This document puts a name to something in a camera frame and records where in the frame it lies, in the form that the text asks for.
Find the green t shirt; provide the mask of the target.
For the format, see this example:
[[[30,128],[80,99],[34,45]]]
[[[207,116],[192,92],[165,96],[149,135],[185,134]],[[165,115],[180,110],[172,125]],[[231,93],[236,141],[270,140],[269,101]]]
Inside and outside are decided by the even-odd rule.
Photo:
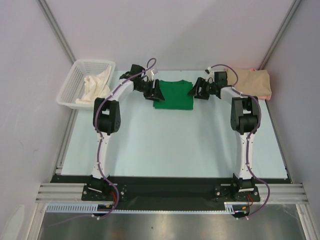
[[[164,96],[164,100],[159,102],[154,101],[153,107],[155,109],[163,110],[193,110],[194,99],[188,95],[189,91],[193,88],[190,81],[159,81],[159,88]]]

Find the white plastic basket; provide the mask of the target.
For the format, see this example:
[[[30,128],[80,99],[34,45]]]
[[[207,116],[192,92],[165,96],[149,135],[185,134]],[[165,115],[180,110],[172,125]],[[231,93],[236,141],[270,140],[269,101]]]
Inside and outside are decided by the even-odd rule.
[[[115,68],[116,63],[111,60],[89,58],[76,60],[56,97],[57,104],[75,110],[92,110],[94,107],[93,103],[76,103],[76,99],[81,98],[85,93],[85,77],[98,75],[104,70],[110,69],[107,82],[109,85]]]

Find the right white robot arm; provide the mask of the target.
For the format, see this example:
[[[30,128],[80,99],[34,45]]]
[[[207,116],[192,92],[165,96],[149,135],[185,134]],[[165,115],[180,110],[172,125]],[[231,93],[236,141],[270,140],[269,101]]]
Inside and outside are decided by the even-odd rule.
[[[227,72],[206,70],[206,78],[198,77],[188,95],[208,100],[211,95],[230,104],[230,126],[236,136],[236,171],[230,186],[231,196],[242,201],[255,190],[253,145],[261,124],[261,109],[256,97],[244,94],[228,84]]]

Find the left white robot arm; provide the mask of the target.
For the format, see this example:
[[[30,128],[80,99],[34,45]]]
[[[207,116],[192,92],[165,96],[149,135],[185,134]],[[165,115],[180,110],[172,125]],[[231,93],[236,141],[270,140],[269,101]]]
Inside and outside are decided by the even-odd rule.
[[[103,98],[96,98],[93,110],[93,126],[97,132],[96,160],[91,172],[94,179],[106,179],[109,171],[105,169],[109,142],[121,126],[120,103],[133,91],[143,94],[146,100],[164,101],[160,81],[154,79],[154,63],[147,63],[146,68],[133,64],[130,71],[119,78],[117,86]]]

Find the folded tan t shirt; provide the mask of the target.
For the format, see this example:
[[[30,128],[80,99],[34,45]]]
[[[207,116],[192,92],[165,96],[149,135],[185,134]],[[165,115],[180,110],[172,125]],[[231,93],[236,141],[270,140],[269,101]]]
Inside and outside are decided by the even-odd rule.
[[[267,70],[235,68],[234,71],[238,76],[238,81],[236,74],[228,68],[226,69],[227,82],[233,85],[238,92],[264,100],[271,98],[270,75]]]

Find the cream t shirt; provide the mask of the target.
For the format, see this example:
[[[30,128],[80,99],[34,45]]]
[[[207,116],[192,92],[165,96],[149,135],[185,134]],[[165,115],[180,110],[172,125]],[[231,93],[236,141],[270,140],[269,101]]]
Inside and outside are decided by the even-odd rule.
[[[91,104],[96,98],[108,95],[111,90],[108,86],[112,67],[109,65],[98,75],[87,75],[84,78],[84,93],[81,98],[75,100],[76,104]]]

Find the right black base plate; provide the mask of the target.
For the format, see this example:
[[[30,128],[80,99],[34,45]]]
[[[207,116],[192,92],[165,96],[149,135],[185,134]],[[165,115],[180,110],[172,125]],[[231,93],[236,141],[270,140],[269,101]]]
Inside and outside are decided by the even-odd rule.
[[[234,185],[221,184],[213,189],[216,202],[260,202],[258,187],[237,189]]]

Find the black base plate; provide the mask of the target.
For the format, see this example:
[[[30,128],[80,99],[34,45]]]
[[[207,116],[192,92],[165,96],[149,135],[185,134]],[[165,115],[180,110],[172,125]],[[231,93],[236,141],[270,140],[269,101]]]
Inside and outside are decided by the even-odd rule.
[[[234,185],[221,184],[213,189],[216,202],[260,202],[258,187],[237,189]]]
[[[118,195],[115,188],[105,181],[103,178],[94,178],[90,176],[84,183],[82,190],[82,201],[92,202],[105,202],[118,199],[120,202],[128,200],[127,196],[127,177],[111,176],[108,177],[109,181],[112,182],[118,189]]]

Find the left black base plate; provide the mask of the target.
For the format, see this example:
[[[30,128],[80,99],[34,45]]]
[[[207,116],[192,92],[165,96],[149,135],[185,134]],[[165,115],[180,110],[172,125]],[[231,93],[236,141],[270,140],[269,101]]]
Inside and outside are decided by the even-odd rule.
[[[109,181],[112,182],[118,189],[118,195],[115,188],[105,181],[103,178],[94,178],[90,176],[84,183],[82,190],[82,201],[92,202],[105,202],[118,199],[120,202],[128,200],[127,196],[127,177],[111,176],[108,177]]]

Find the aluminium front rail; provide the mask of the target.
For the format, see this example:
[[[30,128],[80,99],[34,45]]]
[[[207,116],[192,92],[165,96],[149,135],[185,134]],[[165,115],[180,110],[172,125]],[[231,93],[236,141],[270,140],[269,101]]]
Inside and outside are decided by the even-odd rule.
[[[42,183],[35,201],[37,203],[80,203],[84,183]],[[308,204],[303,185],[270,184],[268,204]]]

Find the right aluminium corner post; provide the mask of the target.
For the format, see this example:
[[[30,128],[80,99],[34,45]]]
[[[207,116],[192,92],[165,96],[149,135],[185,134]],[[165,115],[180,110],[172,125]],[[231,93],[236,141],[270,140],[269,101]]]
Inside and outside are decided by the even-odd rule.
[[[277,46],[281,42],[282,38],[284,37],[288,27],[290,26],[292,20],[294,19],[297,11],[299,10],[300,6],[302,5],[304,1],[303,0],[293,0],[292,4],[290,5],[287,13],[285,14],[285,17],[280,24],[273,40],[271,41],[270,46],[268,47],[264,57],[262,58],[262,61],[260,62],[258,66],[258,70],[264,70],[267,66],[268,62],[270,61],[273,53],[275,52]]]

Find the aluminium corner post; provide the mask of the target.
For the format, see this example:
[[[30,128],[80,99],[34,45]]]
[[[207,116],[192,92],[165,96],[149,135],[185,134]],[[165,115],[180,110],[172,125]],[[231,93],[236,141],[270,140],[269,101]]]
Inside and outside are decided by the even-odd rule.
[[[280,24],[273,40],[271,41],[270,46],[268,47],[264,57],[262,58],[262,61],[260,62],[258,66],[258,70],[264,70],[267,66],[268,62],[270,61],[273,53],[275,52],[277,46],[281,42],[282,38],[284,37],[288,27],[290,26],[292,20],[294,19],[297,11],[299,10],[300,6],[302,5],[304,1],[303,0],[293,0],[292,4],[290,5],[287,13],[285,14],[285,17]]]
[[[53,34],[55,35],[57,41],[59,42],[64,54],[66,55],[68,61],[73,65],[76,61],[75,55],[65,38],[65,35],[57,22],[48,2],[46,0],[36,0],[37,4],[39,5],[44,17],[46,18]]]

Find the left aluminium corner post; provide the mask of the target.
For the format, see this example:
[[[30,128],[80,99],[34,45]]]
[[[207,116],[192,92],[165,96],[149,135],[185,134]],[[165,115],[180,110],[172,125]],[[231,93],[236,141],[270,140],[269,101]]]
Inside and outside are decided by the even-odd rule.
[[[65,35],[57,22],[48,2],[46,0],[36,0],[37,4],[39,5],[44,17],[46,18],[53,34],[55,35],[57,41],[59,42],[64,54],[66,55],[68,61],[73,65],[76,61],[75,55],[65,38]]]

